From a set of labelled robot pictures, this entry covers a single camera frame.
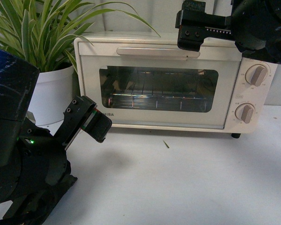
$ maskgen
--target oven door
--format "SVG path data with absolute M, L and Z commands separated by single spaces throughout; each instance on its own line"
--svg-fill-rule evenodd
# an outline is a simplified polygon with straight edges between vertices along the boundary
M 187 60 L 165 52 L 80 55 L 85 95 L 113 124 L 223 129 L 241 58 L 202 50 Z

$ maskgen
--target oven foot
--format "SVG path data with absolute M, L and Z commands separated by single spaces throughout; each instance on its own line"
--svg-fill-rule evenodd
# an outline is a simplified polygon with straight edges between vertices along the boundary
M 232 133 L 231 134 L 231 137 L 233 138 L 239 138 L 241 134 L 238 134 L 238 133 Z

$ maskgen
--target oven handle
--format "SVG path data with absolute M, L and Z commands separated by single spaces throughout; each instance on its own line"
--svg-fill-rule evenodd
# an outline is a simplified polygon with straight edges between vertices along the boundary
M 148 57 L 171 57 L 171 58 L 198 58 L 200 52 L 186 51 L 170 48 L 117 48 L 117 54 L 129 56 L 148 56 Z

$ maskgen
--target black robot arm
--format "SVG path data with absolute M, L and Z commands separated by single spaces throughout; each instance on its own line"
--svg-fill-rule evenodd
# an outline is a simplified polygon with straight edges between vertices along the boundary
M 40 225 L 76 182 L 66 149 L 84 130 L 103 142 L 111 120 L 86 96 L 75 97 L 53 136 L 27 117 L 39 70 L 0 50 L 0 203 L 12 201 L 0 225 Z
M 178 12 L 178 47 L 199 51 L 205 38 L 235 41 L 243 57 L 281 64 L 281 0 L 233 0 L 231 16 L 205 13 L 205 3 L 185 0 Z

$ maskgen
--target white flower pot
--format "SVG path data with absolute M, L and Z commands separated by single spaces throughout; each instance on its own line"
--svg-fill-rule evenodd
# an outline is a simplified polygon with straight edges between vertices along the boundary
M 40 73 L 28 111 L 37 126 L 56 123 L 64 119 L 63 112 L 73 99 L 73 66 Z

